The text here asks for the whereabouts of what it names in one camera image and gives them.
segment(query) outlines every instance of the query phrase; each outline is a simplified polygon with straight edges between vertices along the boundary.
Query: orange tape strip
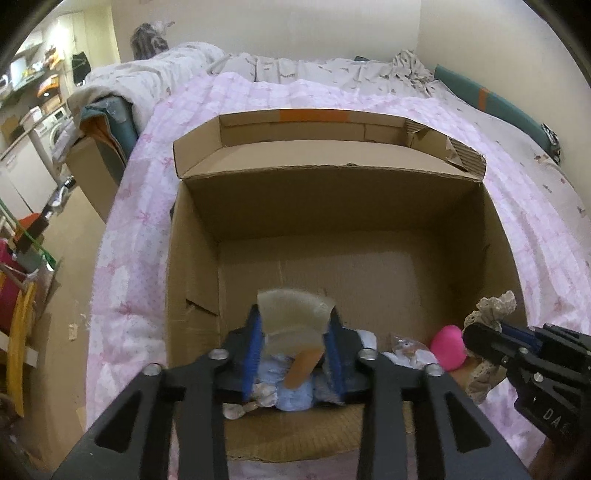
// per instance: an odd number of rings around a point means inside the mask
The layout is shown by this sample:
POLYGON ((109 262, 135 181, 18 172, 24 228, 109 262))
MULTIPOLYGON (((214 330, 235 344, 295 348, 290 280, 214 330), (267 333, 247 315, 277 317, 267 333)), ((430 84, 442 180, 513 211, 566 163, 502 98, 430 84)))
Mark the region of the orange tape strip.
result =
POLYGON ((346 110, 328 110, 316 108, 282 109, 279 113, 280 122, 349 122, 346 110))
POLYGON ((480 89, 480 91, 478 91, 478 109, 481 112, 485 112, 486 111, 486 99, 488 98, 488 94, 491 91, 482 87, 480 89))

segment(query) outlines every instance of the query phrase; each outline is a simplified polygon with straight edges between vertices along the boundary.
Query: metal bolt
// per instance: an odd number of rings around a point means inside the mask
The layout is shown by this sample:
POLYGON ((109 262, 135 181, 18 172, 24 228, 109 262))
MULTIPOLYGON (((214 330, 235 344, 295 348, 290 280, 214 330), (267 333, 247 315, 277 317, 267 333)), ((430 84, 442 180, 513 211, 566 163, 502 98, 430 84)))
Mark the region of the metal bolt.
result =
POLYGON ((363 348, 357 353, 357 356, 361 360, 376 360, 378 358, 378 353, 373 348, 363 348))
POLYGON ((440 377, 443 375, 443 368, 439 364, 425 365, 425 372, 429 377, 440 377))
POLYGON ((230 356, 230 352, 225 348, 214 348, 207 356, 212 360, 225 360, 230 356))
POLYGON ((148 377, 156 377, 162 372, 162 365, 160 364, 148 364, 142 370, 142 373, 148 377))

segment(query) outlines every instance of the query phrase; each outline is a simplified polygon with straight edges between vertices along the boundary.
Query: floor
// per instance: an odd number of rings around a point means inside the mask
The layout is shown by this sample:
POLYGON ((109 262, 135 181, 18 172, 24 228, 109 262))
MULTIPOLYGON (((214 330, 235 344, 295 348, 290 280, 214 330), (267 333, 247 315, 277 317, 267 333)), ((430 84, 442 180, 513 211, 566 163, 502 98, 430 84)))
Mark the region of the floor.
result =
POLYGON ((25 370, 25 418, 15 433, 51 470, 83 433, 92 277, 104 231, 105 224, 77 188, 44 234, 43 246, 58 261, 58 269, 45 311, 33 328, 38 368, 25 370), (77 325, 74 340, 69 339, 70 325, 77 325))

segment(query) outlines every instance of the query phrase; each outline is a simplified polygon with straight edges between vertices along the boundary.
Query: pink egg-shaped object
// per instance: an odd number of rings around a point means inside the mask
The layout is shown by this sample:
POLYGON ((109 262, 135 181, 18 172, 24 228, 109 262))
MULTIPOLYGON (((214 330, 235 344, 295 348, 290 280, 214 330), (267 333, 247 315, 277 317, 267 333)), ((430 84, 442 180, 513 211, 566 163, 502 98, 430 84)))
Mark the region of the pink egg-shaped object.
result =
POLYGON ((431 342, 431 351, 446 372, 460 368, 467 357, 460 327, 446 325, 439 330, 431 342))

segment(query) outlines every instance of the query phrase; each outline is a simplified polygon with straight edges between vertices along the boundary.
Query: translucent plastic item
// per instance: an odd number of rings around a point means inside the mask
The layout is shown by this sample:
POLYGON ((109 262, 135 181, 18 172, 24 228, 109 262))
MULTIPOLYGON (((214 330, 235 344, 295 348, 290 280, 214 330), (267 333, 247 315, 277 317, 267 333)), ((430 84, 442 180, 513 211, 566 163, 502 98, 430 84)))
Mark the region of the translucent plastic item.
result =
POLYGON ((307 349, 324 348, 335 301, 301 290, 277 288, 258 293, 265 355, 295 357, 307 349))

